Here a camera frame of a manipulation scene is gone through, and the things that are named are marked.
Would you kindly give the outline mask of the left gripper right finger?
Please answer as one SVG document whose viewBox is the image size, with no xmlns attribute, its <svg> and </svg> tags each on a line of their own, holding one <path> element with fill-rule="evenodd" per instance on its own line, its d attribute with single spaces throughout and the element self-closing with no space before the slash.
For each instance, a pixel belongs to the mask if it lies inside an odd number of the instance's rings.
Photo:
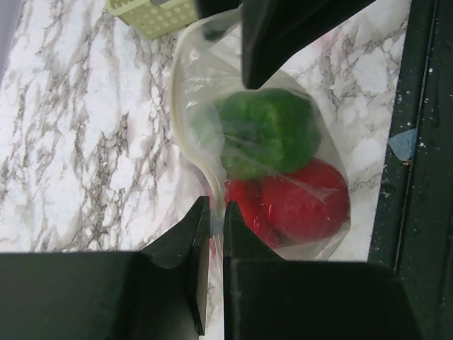
<svg viewBox="0 0 453 340">
<path fill-rule="evenodd" d="M 224 218 L 226 339 L 419 339 L 400 280 L 367 262 L 288 261 Z"/>
</svg>

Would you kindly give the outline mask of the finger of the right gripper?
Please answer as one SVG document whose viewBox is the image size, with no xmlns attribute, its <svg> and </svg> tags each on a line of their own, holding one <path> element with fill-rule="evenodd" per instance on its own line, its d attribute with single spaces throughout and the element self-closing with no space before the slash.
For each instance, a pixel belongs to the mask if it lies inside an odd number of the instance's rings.
<svg viewBox="0 0 453 340">
<path fill-rule="evenodd" d="M 194 2 L 198 16 L 208 18 L 238 8 L 242 0 L 194 0 Z"/>
<path fill-rule="evenodd" d="M 371 0 L 243 1 L 243 85 L 259 89 L 294 54 L 371 3 Z"/>
</svg>

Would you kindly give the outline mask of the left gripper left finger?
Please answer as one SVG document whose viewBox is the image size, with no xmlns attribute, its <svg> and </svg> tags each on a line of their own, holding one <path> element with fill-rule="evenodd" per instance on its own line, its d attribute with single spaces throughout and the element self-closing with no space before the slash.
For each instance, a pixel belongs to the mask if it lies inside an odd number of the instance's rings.
<svg viewBox="0 0 453 340">
<path fill-rule="evenodd" d="M 139 251 L 3 253 L 2 339 L 198 339 L 210 204 Z"/>
</svg>

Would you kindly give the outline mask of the green bell pepper toy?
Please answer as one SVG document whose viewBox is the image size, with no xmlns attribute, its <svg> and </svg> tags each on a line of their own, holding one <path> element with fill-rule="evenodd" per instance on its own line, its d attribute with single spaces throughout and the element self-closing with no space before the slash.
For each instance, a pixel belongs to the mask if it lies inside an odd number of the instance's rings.
<svg viewBox="0 0 453 340">
<path fill-rule="evenodd" d="M 301 169 L 318 151 L 321 132 L 311 99 L 269 88 L 217 99 L 192 119 L 203 149 L 219 144 L 229 179 L 254 179 Z"/>
</svg>

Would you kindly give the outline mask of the red pomegranate toy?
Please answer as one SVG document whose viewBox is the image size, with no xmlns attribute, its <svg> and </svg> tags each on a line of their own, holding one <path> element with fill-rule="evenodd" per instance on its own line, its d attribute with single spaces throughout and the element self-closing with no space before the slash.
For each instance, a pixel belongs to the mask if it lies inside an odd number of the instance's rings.
<svg viewBox="0 0 453 340">
<path fill-rule="evenodd" d="M 332 237 L 349 220 L 348 185 L 334 166 L 320 159 L 293 174 L 264 177 L 260 184 L 265 216 L 296 243 Z"/>
</svg>

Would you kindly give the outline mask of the clear zip top bag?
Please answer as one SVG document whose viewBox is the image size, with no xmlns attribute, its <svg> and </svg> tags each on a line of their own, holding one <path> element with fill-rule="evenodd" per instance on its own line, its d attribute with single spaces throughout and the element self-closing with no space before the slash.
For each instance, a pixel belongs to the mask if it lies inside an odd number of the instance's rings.
<svg viewBox="0 0 453 340">
<path fill-rule="evenodd" d="M 218 215 L 233 201 L 281 257 L 327 259 L 350 229 L 345 167 L 316 101 L 290 75 L 244 87 L 241 38 L 237 9 L 183 31 L 170 86 L 176 140 Z"/>
</svg>

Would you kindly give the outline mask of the red bell pepper toy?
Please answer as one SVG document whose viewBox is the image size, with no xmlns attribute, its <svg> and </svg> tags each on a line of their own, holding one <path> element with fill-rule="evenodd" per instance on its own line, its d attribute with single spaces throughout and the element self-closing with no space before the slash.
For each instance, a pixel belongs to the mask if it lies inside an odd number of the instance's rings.
<svg viewBox="0 0 453 340">
<path fill-rule="evenodd" d="M 263 214 L 259 183 L 256 180 L 228 180 L 225 188 L 225 203 L 237 202 L 246 225 L 269 247 L 275 248 L 279 237 Z"/>
</svg>

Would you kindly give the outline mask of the beige plastic basket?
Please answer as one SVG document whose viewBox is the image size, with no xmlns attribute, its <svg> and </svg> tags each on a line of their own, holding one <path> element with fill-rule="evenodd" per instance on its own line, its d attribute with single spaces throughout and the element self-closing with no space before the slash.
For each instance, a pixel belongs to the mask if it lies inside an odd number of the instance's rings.
<svg viewBox="0 0 453 340">
<path fill-rule="evenodd" d="M 108 0 L 109 12 L 146 39 L 154 40 L 198 20 L 194 1 Z"/>
</svg>

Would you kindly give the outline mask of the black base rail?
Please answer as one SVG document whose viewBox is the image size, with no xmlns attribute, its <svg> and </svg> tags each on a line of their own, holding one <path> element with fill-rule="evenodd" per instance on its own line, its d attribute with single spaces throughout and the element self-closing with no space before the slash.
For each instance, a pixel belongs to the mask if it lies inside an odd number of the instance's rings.
<svg viewBox="0 0 453 340">
<path fill-rule="evenodd" d="M 424 339 L 452 338 L 452 2 L 409 13 L 369 261 L 401 279 Z"/>
</svg>

